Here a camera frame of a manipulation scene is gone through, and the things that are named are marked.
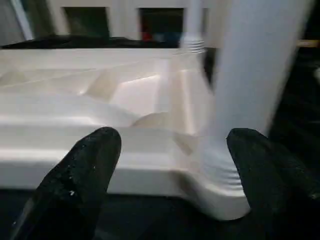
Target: black surface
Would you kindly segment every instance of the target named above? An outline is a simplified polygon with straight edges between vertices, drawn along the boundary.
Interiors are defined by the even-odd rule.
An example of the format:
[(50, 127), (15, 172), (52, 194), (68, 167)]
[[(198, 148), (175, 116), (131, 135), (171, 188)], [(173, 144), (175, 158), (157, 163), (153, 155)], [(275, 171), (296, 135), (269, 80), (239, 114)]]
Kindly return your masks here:
[[(1, 239), (7, 239), (12, 223), (32, 194), (0, 190)], [(106, 196), (96, 235), (115, 240), (257, 240), (261, 236), (251, 215), (219, 222), (179, 198), (133, 195)]]

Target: white plastic frame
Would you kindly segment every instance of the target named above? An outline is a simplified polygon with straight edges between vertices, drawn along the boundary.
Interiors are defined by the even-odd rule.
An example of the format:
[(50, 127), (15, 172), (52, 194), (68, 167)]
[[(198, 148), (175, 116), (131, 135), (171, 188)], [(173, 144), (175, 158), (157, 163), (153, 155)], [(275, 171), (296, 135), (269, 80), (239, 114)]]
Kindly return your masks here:
[(104, 7), (111, 37), (125, 36), (123, 27), (123, 8), (118, 0), (47, 0), (53, 25), (58, 35), (69, 34), (68, 20), (64, 7)]

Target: white plastic leg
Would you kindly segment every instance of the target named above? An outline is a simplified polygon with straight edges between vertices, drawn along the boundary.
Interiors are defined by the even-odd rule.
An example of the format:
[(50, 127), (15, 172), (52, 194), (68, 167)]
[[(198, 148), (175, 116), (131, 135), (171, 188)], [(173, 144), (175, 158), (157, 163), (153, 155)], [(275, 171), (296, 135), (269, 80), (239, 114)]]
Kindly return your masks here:
[(206, 181), (200, 185), (211, 192), (206, 204), (219, 219), (240, 218), (249, 209), (226, 137), (232, 128), (268, 134), (311, 3), (234, 0), (230, 4), (212, 118), (198, 149)]

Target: white plastic rod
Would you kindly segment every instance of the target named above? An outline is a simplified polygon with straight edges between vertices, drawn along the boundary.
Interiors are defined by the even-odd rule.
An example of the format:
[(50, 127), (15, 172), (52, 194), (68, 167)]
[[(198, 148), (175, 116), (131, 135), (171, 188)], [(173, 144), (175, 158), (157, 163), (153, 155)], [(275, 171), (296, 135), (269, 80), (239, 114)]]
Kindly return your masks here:
[(188, 0), (183, 21), (182, 47), (192, 53), (202, 53), (204, 51), (202, 37), (203, 7), (203, 0)]
[[(268, 134), (312, 2), (230, 3), (217, 63), (212, 118), (199, 146), (202, 174), (214, 186), (213, 191), (219, 189), (230, 198), (245, 197), (226, 137), (232, 128), (251, 128)], [(223, 208), (223, 202), (216, 207)]]

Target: white wall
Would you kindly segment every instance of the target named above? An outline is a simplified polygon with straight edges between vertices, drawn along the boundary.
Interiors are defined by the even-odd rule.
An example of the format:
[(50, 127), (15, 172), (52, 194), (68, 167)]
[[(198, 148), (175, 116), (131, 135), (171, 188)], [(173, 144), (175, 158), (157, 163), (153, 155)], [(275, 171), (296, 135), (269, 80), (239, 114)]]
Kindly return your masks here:
[[(204, 36), (207, 47), (217, 48), (221, 45), (229, 2), (203, 0), (203, 7), (208, 8)], [(47, 3), (57, 34), (69, 32), (62, 7), (107, 7), (111, 36), (139, 40), (141, 31), (138, 8), (186, 8), (188, 0), (47, 0)]]

